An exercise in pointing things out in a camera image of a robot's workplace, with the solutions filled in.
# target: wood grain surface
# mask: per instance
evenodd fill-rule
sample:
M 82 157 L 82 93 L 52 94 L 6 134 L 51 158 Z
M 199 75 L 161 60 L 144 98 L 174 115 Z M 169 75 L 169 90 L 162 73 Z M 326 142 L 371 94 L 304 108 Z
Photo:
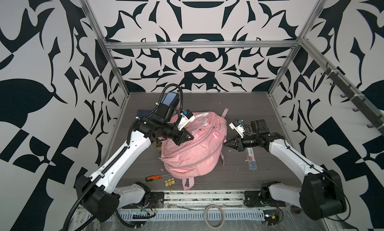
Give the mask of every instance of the wood grain surface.
M 159 93 L 131 93 L 110 155 L 126 141 L 128 129 L 136 117 L 137 110 L 152 110 L 159 97 Z M 250 124 L 253 120 L 265 119 L 270 132 L 283 134 L 266 93 L 185 93 L 183 108 L 190 109 L 192 112 L 213 111 L 219 115 L 224 108 L 228 108 L 229 112 L 225 118 L 227 124 L 235 119 L 243 119 L 245 124 Z M 236 131 L 228 127 L 228 139 L 236 134 Z M 252 189 L 260 188 L 263 183 L 270 181 L 280 181 L 286 185 L 301 187 L 300 180 L 278 158 L 263 148 L 254 147 L 253 151 L 257 164 L 255 171 L 248 167 L 246 152 L 223 147 L 225 166 L 219 159 L 212 172 L 195 177 L 195 185 L 192 189 Z M 127 186 L 140 181 L 152 190 L 168 188 L 165 187 L 164 181 L 170 176 L 152 182 L 145 181 L 147 176 L 167 174 L 163 162 L 159 159 L 160 156 L 161 153 L 157 151 L 155 143 L 152 143 L 129 167 L 118 186 Z M 175 180 L 174 189 L 182 190 L 181 180 Z

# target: pink backpack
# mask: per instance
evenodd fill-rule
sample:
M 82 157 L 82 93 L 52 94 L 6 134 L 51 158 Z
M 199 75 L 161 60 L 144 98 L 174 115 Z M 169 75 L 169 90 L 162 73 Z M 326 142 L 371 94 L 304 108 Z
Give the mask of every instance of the pink backpack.
M 161 160 L 166 170 L 175 178 L 182 179 L 185 191 L 195 184 L 194 177 L 209 173 L 214 169 L 221 156 L 224 165 L 224 156 L 221 152 L 223 142 L 227 135 L 227 121 L 224 119 L 228 109 L 218 116 L 214 112 L 193 113 L 195 120 L 188 123 L 185 128 L 194 139 L 177 146 L 172 139 L 163 141 L 161 145 Z M 170 123 L 177 120 L 173 116 Z

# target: screwdriver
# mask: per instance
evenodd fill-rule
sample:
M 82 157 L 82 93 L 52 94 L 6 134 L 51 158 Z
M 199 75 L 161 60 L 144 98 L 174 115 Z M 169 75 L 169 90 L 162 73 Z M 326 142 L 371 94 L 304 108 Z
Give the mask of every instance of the screwdriver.
M 164 177 L 164 176 L 167 176 L 167 175 L 170 175 L 170 174 L 149 176 L 149 177 L 146 177 L 146 178 L 145 178 L 145 181 L 147 181 L 147 182 L 149 182 L 149 181 L 153 181 L 153 180 L 159 179 L 159 178 Z

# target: wall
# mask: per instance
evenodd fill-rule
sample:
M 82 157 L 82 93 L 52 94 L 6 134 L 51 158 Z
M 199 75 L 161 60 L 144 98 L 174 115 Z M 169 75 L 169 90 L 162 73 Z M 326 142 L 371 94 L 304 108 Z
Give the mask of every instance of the wall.
M 60 230 L 124 94 L 78 0 L 0 0 L 2 230 Z
M 328 0 L 308 35 L 330 62 L 384 110 L 384 0 Z M 344 228 L 384 228 L 384 137 L 300 49 L 273 93 L 294 146 L 342 177 L 351 202 Z M 344 219 L 346 213 L 338 215 Z
M 316 1 L 89 0 L 111 42 L 295 40 Z M 113 55 L 130 91 L 161 91 L 169 83 L 182 84 L 185 91 L 267 91 L 288 49 L 115 50 Z

